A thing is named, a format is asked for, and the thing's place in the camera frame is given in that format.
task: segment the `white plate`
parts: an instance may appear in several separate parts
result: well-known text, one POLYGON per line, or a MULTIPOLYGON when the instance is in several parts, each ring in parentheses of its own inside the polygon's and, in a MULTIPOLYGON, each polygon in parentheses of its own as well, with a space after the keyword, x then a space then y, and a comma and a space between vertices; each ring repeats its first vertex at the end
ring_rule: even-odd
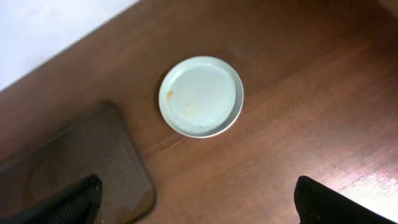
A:
POLYGON ((174 130, 193 138, 222 133, 238 118, 243 85, 226 62, 193 57, 174 66, 159 91, 163 118, 174 130))

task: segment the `brown wooden surface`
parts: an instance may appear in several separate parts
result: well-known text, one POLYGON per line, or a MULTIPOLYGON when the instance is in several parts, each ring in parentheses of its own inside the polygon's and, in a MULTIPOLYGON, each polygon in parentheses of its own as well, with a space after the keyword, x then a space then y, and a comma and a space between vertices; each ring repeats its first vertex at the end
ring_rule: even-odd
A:
POLYGON ((398 221, 397 25, 376 1, 141 1, 0 94, 1 159, 111 100, 159 191, 143 223, 298 223, 299 175, 398 221), (157 106, 195 55, 245 88, 236 124, 204 140, 157 106))

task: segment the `food stain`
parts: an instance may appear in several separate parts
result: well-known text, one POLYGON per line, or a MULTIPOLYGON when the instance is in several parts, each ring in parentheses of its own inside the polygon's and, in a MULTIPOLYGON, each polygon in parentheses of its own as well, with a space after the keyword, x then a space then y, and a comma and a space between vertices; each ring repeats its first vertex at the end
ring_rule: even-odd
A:
POLYGON ((172 90, 170 90, 168 93, 167 93, 167 101, 170 101, 171 99, 172 99, 172 96, 174 95, 174 92, 172 91, 172 90))

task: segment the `plate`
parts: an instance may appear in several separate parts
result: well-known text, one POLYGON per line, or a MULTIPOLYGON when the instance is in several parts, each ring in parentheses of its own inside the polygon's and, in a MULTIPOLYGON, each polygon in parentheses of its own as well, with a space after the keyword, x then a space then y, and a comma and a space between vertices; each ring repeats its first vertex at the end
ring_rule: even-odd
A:
POLYGON ((207 56, 172 68, 159 91, 163 118, 177 132, 208 138, 227 130, 243 106, 243 84, 226 62, 207 56))

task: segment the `wood grain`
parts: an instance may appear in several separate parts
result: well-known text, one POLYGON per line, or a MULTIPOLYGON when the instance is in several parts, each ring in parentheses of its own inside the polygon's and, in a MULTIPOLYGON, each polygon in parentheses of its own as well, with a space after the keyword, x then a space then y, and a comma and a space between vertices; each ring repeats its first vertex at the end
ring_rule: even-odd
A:
POLYGON ((143 223, 298 223, 299 175, 398 221, 397 25, 376 1, 141 1, 0 94, 0 158, 110 100, 159 190, 143 223), (245 89, 236 124, 204 140, 157 106, 195 55, 245 89))

